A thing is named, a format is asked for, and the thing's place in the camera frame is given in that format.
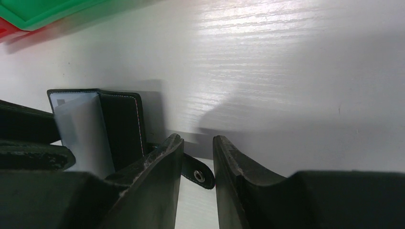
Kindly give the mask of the white card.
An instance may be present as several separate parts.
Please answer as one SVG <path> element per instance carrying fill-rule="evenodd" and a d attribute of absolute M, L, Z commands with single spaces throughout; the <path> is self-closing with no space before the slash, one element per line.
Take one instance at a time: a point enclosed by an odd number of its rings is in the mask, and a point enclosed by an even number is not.
<path fill-rule="evenodd" d="M 115 172 L 98 93 L 49 95 L 62 145 L 75 156 L 68 171 L 106 178 Z"/>

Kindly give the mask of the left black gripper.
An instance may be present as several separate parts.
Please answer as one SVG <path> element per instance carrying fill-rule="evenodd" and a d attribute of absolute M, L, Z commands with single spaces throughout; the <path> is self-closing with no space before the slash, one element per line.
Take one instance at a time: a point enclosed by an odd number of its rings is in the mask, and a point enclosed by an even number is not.
<path fill-rule="evenodd" d="M 0 102 L 0 168 L 64 171 L 73 153 L 54 143 L 61 139 L 52 113 Z"/>

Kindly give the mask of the black leather card holder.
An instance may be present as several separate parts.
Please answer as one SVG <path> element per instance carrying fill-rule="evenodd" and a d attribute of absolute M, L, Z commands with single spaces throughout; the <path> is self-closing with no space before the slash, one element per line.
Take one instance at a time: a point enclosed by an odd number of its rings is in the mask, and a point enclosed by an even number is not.
<path fill-rule="evenodd" d="M 47 96 L 50 102 L 49 95 L 52 93 L 81 92 L 95 92 L 99 95 L 115 172 L 169 146 L 169 143 L 164 142 L 148 142 L 142 99 L 138 93 L 101 89 L 50 89 Z"/>

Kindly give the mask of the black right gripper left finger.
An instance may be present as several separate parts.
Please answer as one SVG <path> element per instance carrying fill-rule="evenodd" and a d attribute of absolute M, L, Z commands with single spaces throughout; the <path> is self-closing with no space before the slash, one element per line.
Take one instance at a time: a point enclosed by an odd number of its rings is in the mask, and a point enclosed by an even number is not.
<path fill-rule="evenodd" d="M 184 140 L 170 135 L 154 151 L 101 179 L 67 171 L 64 146 L 2 140 L 3 229 L 172 229 Z"/>

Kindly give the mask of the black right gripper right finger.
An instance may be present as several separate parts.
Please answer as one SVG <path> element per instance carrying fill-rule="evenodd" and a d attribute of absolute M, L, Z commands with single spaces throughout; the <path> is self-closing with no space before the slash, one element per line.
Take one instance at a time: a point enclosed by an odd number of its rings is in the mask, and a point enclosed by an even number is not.
<path fill-rule="evenodd" d="M 405 176 L 396 172 L 299 171 L 283 177 L 213 138 L 222 229 L 402 229 Z"/>

